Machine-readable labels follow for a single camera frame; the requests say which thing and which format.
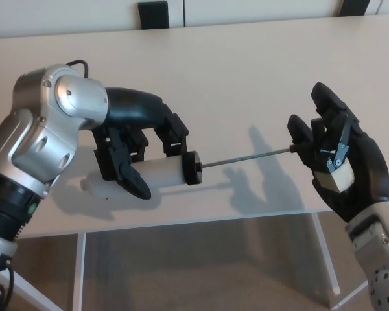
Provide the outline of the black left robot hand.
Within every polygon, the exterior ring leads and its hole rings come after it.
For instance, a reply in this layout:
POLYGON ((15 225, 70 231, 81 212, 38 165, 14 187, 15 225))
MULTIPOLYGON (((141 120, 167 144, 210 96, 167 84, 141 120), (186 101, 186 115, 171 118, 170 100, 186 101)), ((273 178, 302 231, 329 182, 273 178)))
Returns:
POLYGON ((157 95, 120 87, 109 87, 106 91, 107 116, 100 126, 92 129, 100 173, 104 181, 114 181, 135 197, 149 200, 150 188, 132 166, 144 160, 149 145, 143 130, 155 131, 168 157, 187 151, 189 130, 157 95))

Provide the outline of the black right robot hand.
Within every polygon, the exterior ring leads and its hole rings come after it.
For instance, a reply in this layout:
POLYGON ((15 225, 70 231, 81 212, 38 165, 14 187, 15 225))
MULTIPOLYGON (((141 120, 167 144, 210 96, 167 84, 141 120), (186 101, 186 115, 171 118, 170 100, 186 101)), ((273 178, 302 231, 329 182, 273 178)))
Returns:
POLYGON ((332 173, 336 161, 349 161, 354 182, 342 192, 327 189, 318 178, 312 185, 323 201, 350 222, 369 206, 389 201, 389 172, 385 158, 375 142, 360 126, 356 115, 327 85, 317 82, 311 98, 318 118, 306 124, 291 115, 287 128, 292 150, 313 174, 332 173))

